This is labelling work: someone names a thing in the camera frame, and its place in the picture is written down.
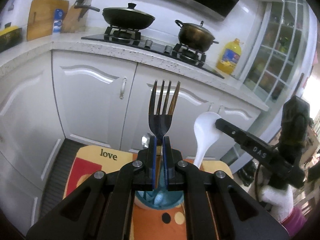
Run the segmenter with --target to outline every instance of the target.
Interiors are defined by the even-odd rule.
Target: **silver bolt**
[[[101,179],[101,178],[103,178],[103,176],[104,176],[103,171],[97,171],[97,172],[94,174],[94,177],[95,177],[96,179]]]
[[[188,162],[186,162],[186,161],[178,161],[178,165],[179,165],[180,167],[185,167],[185,166],[188,165]]]
[[[133,165],[133,167],[136,167],[136,168],[141,167],[142,166],[142,161],[134,161],[132,163],[132,165]]]
[[[217,171],[216,176],[220,179],[223,179],[226,176],[226,174],[224,171]]]

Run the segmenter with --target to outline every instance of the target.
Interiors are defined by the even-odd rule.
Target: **person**
[[[257,181],[251,184],[249,195],[255,200],[264,201],[272,205],[270,214],[288,231],[289,236],[294,237],[304,226],[307,219],[303,216],[298,207],[293,206],[292,187],[288,185],[286,189],[276,189],[268,185],[271,173],[261,167],[258,170]]]

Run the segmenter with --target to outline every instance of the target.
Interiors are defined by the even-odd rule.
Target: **black wire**
[[[259,174],[260,166],[261,166],[261,163],[259,163],[259,165],[257,167],[256,175],[254,176],[254,194],[255,194],[256,200],[258,202],[259,202],[259,198],[258,198],[258,174]]]

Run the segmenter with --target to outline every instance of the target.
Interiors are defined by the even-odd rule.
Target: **dark striped floor mat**
[[[46,215],[62,200],[73,160],[83,146],[85,144],[69,139],[64,140],[45,185],[39,218]]]

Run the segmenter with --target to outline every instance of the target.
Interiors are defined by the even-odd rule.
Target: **fork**
[[[171,122],[172,122],[172,115],[173,111],[175,109],[177,99],[178,99],[178,94],[179,94],[179,89],[180,89],[180,81],[178,81],[178,84],[176,86],[176,89],[174,91],[168,113],[167,112],[167,106],[168,106],[168,101],[169,101],[169,95],[170,95],[170,88],[171,88],[171,81],[169,81],[167,93],[164,99],[164,105],[162,109],[162,113],[160,114],[161,111],[161,104],[162,104],[162,96],[163,96],[163,90],[164,90],[164,80],[162,81],[162,86],[160,90],[160,95],[159,95],[159,100],[158,100],[158,105],[156,109],[156,114],[154,114],[155,111],[155,103],[156,103],[156,90],[157,90],[157,80],[155,81],[153,85],[153,89],[151,92],[151,97],[150,97],[150,103],[149,103],[149,128],[152,131],[152,133],[156,136],[157,138],[157,152],[156,152],[156,182],[155,182],[155,188],[157,188],[158,185],[158,180],[159,180],[159,173],[160,173],[160,164],[161,164],[161,158],[162,158],[162,139],[164,135],[168,132]]]

